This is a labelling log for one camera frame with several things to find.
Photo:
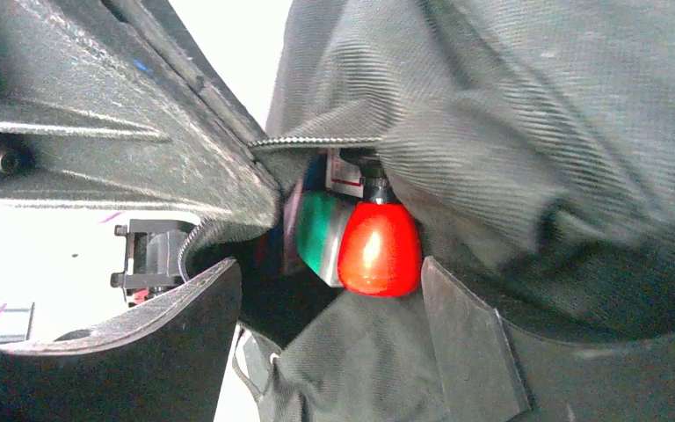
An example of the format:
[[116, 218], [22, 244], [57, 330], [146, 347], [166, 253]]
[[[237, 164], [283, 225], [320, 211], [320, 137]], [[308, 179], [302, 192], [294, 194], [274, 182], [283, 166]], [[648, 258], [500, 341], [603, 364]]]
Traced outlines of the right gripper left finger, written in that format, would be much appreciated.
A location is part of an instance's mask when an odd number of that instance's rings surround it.
[[0, 346], [0, 421], [211, 421], [242, 301], [226, 258], [54, 341]]

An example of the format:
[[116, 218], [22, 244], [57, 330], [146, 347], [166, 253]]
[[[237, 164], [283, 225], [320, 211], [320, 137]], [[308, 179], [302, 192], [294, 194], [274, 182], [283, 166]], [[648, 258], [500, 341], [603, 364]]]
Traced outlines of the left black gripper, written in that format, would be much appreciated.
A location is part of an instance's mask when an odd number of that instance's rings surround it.
[[262, 129], [168, 1], [0, 1], [0, 204], [270, 228]]

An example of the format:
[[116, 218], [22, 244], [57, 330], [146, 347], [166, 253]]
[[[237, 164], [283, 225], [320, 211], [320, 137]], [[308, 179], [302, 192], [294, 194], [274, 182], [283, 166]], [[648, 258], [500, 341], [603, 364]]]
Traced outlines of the teal eraser block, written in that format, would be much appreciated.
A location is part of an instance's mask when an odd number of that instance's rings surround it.
[[355, 207], [353, 201], [324, 191], [307, 192], [297, 213], [296, 250], [327, 286], [341, 288], [338, 254], [345, 227]]

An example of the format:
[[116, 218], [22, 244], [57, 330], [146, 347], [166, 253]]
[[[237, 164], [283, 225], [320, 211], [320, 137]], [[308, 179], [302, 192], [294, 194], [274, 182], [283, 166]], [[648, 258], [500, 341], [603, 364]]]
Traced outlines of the black student backpack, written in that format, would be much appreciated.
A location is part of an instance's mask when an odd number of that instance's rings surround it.
[[[675, 1], [295, 1], [247, 147], [290, 193], [327, 146], [378, 153], [457, 280], [675, 332]], [[341, 293], [250, 389], [264, 421], [455, 421], [423, 289]]]

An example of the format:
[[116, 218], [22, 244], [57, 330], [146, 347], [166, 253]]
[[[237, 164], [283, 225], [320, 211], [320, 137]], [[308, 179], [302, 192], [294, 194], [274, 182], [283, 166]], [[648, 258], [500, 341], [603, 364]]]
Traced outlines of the red black valve knob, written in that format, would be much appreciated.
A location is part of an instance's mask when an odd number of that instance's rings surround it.
[[338, 253], [337, 275], [343, 287], [377, 297], [415, 292], [423, 254], [414, 217], [396, 197], [377, 152], [343, 149], [340, 158], [359, 168], [363, 186]]

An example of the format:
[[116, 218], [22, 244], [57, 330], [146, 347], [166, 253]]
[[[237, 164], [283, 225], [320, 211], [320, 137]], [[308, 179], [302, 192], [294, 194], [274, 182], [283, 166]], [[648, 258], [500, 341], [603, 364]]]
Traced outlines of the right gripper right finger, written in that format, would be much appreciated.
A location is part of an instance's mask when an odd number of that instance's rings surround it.
[[433, 258], [424, 305], [455, 421], [675, 421], [675, 332], [622, 341], [457, 280]]

